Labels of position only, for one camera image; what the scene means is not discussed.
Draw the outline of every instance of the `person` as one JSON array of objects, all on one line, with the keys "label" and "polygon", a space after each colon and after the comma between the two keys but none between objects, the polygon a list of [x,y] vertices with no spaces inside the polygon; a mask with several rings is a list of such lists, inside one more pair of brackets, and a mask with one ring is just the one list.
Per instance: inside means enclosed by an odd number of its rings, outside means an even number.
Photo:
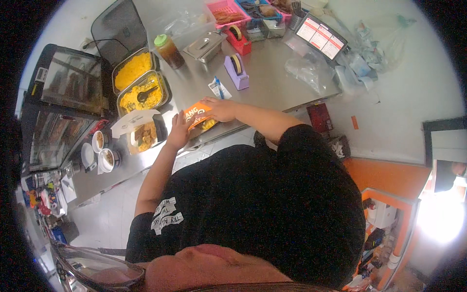
[{"label": "person", "polygon": [[437,160],[434,192],[445,192],[452,189],[456,177],[465,176],[466,165],[463,162]]},{"label": "person", "polygon": [[[180,111],[136,201],[125,260],[146,291],[235,283],[350,282],[364,244],[361,193],[311,126],[274,110],[205,97],[220,122],[257,130],[172,174],[188,142]],[[278,146],[266,146],[265,138]]]}]

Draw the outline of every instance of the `hand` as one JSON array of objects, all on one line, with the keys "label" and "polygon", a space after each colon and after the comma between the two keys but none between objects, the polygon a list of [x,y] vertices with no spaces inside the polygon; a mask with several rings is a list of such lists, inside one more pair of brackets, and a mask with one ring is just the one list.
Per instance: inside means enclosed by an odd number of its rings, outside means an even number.
[{"label": "hand", "polygon": [[210,107],[211,110],[197,114],[196,118],[212,116],[216,121],[226,122],[235,120],[235,110],[239,103],[233,100],[219,100],[208,96],[199,102]]},{"label": "hand", "polygon": [[172,118],[172,130],[167,137],[165,145],[173,147],[177,151],[183,148],[188,143],[190,132],[188,128],[193,123],[194,119],[185,122],[185,113],[181,110]]}]

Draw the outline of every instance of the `black serving spoon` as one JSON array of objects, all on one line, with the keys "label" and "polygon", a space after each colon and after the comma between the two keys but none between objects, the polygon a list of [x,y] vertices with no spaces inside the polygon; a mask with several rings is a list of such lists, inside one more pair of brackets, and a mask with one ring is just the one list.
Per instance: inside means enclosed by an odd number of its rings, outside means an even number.
[{"label": "black serving spoon", "polygon": [[156,85],[153,88],[149,89],[148,91],[138,93],[138,96],[136,97],[136,99],[139,102],[145,102],[148,99],[149,94],[153,92],[154,90],[156,90],[157,88],[158,86]]}]

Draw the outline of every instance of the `countertop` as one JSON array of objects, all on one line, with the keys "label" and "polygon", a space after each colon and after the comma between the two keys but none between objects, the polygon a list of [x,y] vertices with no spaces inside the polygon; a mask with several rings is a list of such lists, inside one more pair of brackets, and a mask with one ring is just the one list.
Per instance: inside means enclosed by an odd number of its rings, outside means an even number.
[{"label": "countertop", "polygon": [[[180,109],[190,107],[204,96],[214,96],[208,86],[214,76],[217,76],[232,94],[231,100],[284,112],[308,106],[318,99],[331,97],[341,92],[331,80],[329,84],[326,84],[325,94],[319,96],[307,84],[289,75],[284,65],[295,53],[282,42],[282,39],[268,39],[252,43],[251,53],[242,57],[245,71],[249,75],[250,87],[237,91],[224,67],[225,56],[234,53],[234,48],[224,41],[222,52],[206,64],[193,59],[184,52],[182,55],[186,64],[179,69],[171,69],[161,60],[162,73],[167,78],[172,91],[171,100],[159,109],[163,114],[168,132],[171,130],[172,117]],[[196,149],[198,146],[212,143],[245,127],[247,125],[239,121],[218,123],[209,131],[190,140],[185,149]],[[98,193],[105,192],[114,185],[149,168],[163,144],[138,155],[130,155],[124,135],[120,139],[112,139],[110,147],[121,154],[120,166],[110,173],[100,175],[97,174],[97,168],[89,173],[81,171],[75,174],[72,179],[77,198],[70,202],[69,208],[73,209]]]}]

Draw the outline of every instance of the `orange food box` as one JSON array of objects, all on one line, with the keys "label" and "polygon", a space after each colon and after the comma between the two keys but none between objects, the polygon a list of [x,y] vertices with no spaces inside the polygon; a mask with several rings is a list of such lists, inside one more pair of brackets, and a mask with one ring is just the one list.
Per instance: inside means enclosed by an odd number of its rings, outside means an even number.
[{"label": "orange food box", "polygon": [[[196,114],[201,114],[201,113],[204,113],[204,112],[207,112],[207,111],[210,111],[211,108],[208,107],[208,106],[205,106],[204,104],[200,103],[199,101],[197,103],[195,103],[194,105],[192,105],[191,107],[189,107],[188,109],[184,110],[184,113],[185,113],[185,121],[189,121],[191,120],[191,118],[196,115]],[[197,118],[192,124],[191,126],[188,128],[188,129],[191,129],[193,128],[194,126],[198,125],[199,123],[202,123],[204,121],[206,121],[207,119],[209,119],[209,117],[201,117],[201,118]]]}]

